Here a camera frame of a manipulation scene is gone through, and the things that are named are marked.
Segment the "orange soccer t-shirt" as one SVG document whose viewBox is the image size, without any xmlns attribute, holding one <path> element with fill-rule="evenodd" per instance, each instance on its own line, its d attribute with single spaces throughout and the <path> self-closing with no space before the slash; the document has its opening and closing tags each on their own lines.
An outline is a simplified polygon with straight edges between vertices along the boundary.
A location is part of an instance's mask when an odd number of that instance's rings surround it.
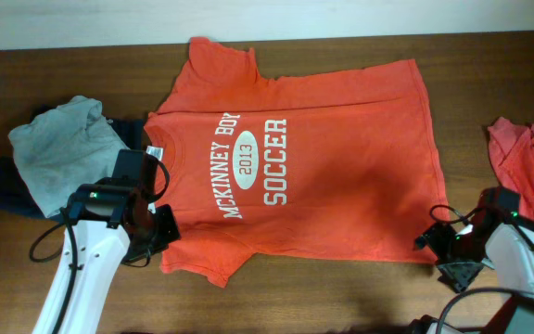
<svg viewBox="0 0 534 334">
<path fill-rule="evenodd" d="M 163 272 L 224 287 L 256 254 L 433 262 L 414 241 L 447 196 L 414 60 L 267 79 L 253 50 L 188 51 L 145 126 L 181 232 Z"/>
</svg>

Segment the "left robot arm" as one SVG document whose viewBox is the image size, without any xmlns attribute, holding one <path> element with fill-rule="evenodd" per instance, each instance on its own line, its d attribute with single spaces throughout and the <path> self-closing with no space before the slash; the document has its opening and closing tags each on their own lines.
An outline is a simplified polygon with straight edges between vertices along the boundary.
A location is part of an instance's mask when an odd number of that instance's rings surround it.
<svg viewBox="0 0 534 334">
<path fill-rule="evenodd" d="M 113 173 L 83 184 L 62 213 L 64 243 L 36 333 L 94 333 L 120 266 L 145 267 L 181 235 L 172 208 L 160 205 L 161 148 L 123 149 Z"/>
</svg>

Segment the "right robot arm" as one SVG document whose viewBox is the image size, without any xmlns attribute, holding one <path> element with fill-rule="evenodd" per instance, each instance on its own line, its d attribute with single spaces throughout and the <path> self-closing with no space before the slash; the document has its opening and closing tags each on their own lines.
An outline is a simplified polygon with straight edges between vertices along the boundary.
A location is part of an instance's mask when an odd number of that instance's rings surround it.
<svg viewBox="0 0 534 334">
<path fill-rule="evenodd" d="M 477 206 L 453 220 L 435 218 L 414 242 L 418 250 L 430 248 L 437 260 L 439 282 L 455 292 L 439 317 L 424 315 L 407 328 L 413 334 L 462 334 L 447 321 L 461 300 L 484 293 L 472 283 L 484 268 L 494 270 L 504 304 L 480 333 L 534 333 L 534 221 L 521 215 L 518 193 L 497 186 L 482 191 Z"/>
</svg>

